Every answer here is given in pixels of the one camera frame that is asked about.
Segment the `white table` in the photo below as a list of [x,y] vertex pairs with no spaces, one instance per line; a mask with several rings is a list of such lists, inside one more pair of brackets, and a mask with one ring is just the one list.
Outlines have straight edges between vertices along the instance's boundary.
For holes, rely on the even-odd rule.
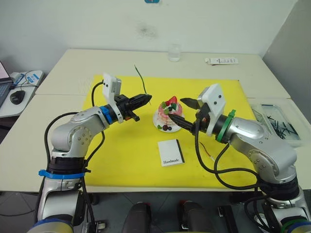
[[[41,70],[34,70],[27,72],[27,77],[33,77],[33,75],[36,75],[39,80],[35,81],[34,85],[40,85],[43,77],[43,72]],[[25,81],[25,77],[23,77],[19,84],[22,84]],[[29,86],[27,83],[23,84],[20,87],[16,87],[15,89],[10,90],[8,96],[6,97],[5,101],[3,102],[2,106],[0,107],[0,118],[2,117],[14,117],[19,116],[24,109],[26,108],[27,104],[30,102],[32,97],[35,94],[37,87],[36,86]],[[25,91],[24,99],[20,104],[13,104],[10,100],[11,94],[15,93],[16,91],[23,90]]]
[[[209,67],[204,63],[206,57],[219,56],[235,56],[241,65]],[[289,98],[287,92],[257,55],[187,53],[183,54],[180,62],[172,63],[167,60],[165,53],[68,50],[38,88],[37,95],[0,144],[0,190],[37,192],[41,182],[41,177],[37,172],[46,167],[43,135],[48,123],[62,113],[81,110],[94,74],[107,71],[115,75],[136,76],[133,68],[134,62],[144,76],[236,78],[241,81],[249,98]],[[68,118],[60,120],[59,124],[67,120]],[[296,151],[299,183],[303,189],[311,189],[309,181],[311,145],[300,147]],[[90,192],[125,192],[215,191],[220,189],[91,186],[88,190]]]

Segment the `desk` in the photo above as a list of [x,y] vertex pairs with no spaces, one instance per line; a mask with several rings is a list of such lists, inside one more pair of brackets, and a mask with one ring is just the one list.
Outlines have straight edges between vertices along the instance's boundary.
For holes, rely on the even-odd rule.
[[[151,70],[148,70],[143,65],[149,63],[143,60],[144,54],[150,61],[148,67]],[[287,92],[257,55],[224,54],[224,56],[236,56],[241,63],[241,67],[239,65],[209,67],[204,63],[205,57],[219,57],[222,55],[187,53],[183,54],[180,62],[172,63],[167,60],[165,53],[68,50],[46,80],[37,89],[37,95],[34,96],[7,137],[0,144],[0,190],[24,192],[37,192],[39,190],[41,177],[38,176],[37,172],[46,167],[43,135],[48,123],[62,113],[81,110],[85,94],[88,91],[87,85],[90,85],[93,74],[101,74],[106,70],[116,75],[136,75],[132,60],[130,59],[131,57],[140,58],[136,65],[144,76],[204,78],[205,69],[209,72],[211,68],[217,68],[216,71],[209,72],[208,76],[210,78],[240,79],[243,89],[249,98],[262,98],[262,96],[269,96],[269,98],[289,98]],[[156,59],[159,57],[162,57],[165,61],[158,61],[156,63]],[[193,59],[202,60],[202,62],[193,63]],[[166,70],[161,67],[163,64],[166,64]],[[182,66],[187,67],[187,64],[189,64],[188,67],[191,67],[191,69],[182,68]],[[176,67],[179,67],[182,71],[175,70]],[[263,89],[264,91],[259,91],[260,87],[265,87]],[[59,124],[67,120],[68,118],[60,120]],[[296,167],[299,184],[303,189],[311,189],[311,183],[309,181],[309,164],[311,163],[309,153],[311,151],[311,144],[297,148],[296,151],[298,154]],[[217,189],[212,188],[124,188],[92,186],[89,186],[88,190],[90,192],[217,191]]]
[[[35,82],[35,85],[40,85],[42,81],[42,77],[43,77],[43,72],[41,70],[31,71],[27,73],[27,77],[31,77],[33,74],[36,74],[36,76],[39,78],[39,80]],[[23,83],[24,81],[25,81],[25,77],[22,78],[19,84]],[[10,90],[8,96],[6,97],[2,106],[0,107],[0,118],[19,116],[24,111],[27,104],[30,102],[30,100],[34,96],[36,89],[37,87],[27,86],[27,84],[25,83],[24,85],[21,86],[21,88],[16,87],[15,89]],[[10,100],[10,96],[11,94],[19,90],[25,91],[24,99],[20,104],[13,104]]]
[[[220,56],[237,57],[239,64],[210,66],[204,61]],[[170,62],[166,52],[111,50],[68,50],[36,93],[86,95],[94,74],[137,76],[134,64],[145,77],[240,80],[248,98],[290,98],[258,55],[182,53],[179,62]]]

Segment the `robotic arm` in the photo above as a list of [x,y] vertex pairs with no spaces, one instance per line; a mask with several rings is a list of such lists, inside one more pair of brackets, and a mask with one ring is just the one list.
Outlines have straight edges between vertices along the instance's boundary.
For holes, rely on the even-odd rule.
[[120,95],[121,80],[108,74],[104,74],[103,85],[107,105],[79,112],[53,131],[51,161],[46,170],[39,171],[44,180],[38,222],[29,233],[72,233],[72,226],[84,220],[86,199],[80,188],[88,171],[85,156],[91,140],[116,121],[139,121],[133,111],[152,97],[139,94],[129,99]]
[[268,132],[261,123],[223,115],[225,99],[219,84],[206,88],[197,100],[181,99],[188,107],[198,110],[197,120],[192,124],[178,115],[170,118],[180,127],[195,134],[199,130],[208,136],[216,135],[216,140],[229,143],[252,162],[259,175],[261,190],[269,197],[263,204],[265,218],[273,232],[295,219],[311,220],[303,191],[298,186],[294,163],[295,150]]

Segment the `clear glass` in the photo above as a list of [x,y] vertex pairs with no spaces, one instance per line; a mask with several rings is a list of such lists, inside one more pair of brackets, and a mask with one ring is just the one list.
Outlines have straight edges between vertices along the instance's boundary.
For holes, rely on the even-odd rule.
[[168,57],[171,62],[178,62],[180,59],[181,48],[179,44],[169,46]]

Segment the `computer mouse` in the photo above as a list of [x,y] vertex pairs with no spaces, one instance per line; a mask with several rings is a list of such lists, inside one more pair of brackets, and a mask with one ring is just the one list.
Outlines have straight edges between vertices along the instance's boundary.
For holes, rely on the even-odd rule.
[[10,100],[13,104],[20,104],[25,97],[25,91],[16,91],[10,95]]

